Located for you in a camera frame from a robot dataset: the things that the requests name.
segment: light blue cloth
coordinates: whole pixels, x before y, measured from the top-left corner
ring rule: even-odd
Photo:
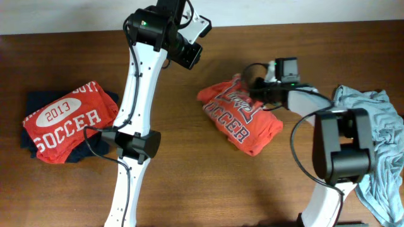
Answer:
[[[376,169],[356,187],[359,200],[386,227],[404,226],[399,187],[404,166],[404,125],[385,91],[361,93],[340,86],[334,101],[338,106],[368,111],[375,142]]]

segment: crumpled red shirt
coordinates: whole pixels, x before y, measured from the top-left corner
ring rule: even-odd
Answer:
[[[242,87],[241,76],[205,88],[197,99],[216,127],[240,150],[256,156],[283,129],[282,121],[262,109]]]
[[[91,81],[30,114],[23,126],[38,147],[37,158],[64,163],[73,148],[84,141],[84,126],[111,126],[117,113],[116,103]],[[87,130],[88,137],[96,133]]]

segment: white wall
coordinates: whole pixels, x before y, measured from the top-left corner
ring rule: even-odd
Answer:
[[[157,0],[3,0],[0,34],[121,29]],[[191,0],[213,26],[404,19],[404,0]]]

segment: wooden tabletop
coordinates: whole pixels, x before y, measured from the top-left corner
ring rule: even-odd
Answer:
[[[230,79],[252,62],[296,56],[302,82],[331,97],[344,84],[387,91],[404,113],[404,21],[317,23],[214,28],[194,69],[173,64],[161,72],[151,128],[160,149],[143,180],[139,226],[242,226],[260,220],[295,220],[314,188],[295,164],[289,135],[299,117],[274,114],[284,128],[261,154],[230,144],[196,101],[199,90]],[[0,62],[0,226],[103,226],[114,193],[117,165],[100,158],[50,165],[20,149],[26,93],[74,90],[96,80],[122,97],[128,73],[123,32],[2,36]],[[312,127],[295,146],[313,173]],[[111,149],[110,157],[116,157]],[[341,221],[379,226],[352,192]]]

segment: black cloth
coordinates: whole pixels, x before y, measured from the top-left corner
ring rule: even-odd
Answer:
[[[62,98],[64,95],[70,93],[69,91],[31,91],[27,94],[27,104],[25,110],[25,116],[28,116],[40,108],[52,103],[53,101]],[[106,91],[112,100],[117,103],[118,95]],[[89,138],[88,142],[91,144],[92,148],[97,154],[105,155],[109,152],[109,145],[101,140],[101,133],[97,133],[91,138]],[[31,158],[37,157],[38,148],[35,143],[32,141],[30,136],[28,135],[27,130],[23,127],[23,131],[21,133],[21,148],[28,148],[31,152]],[[70,155],[68,156],[66,163],[77,163],[85,157],[94,156],[93,153],[88,149],[86,143],[83,141],[77,147],[75,147]]]

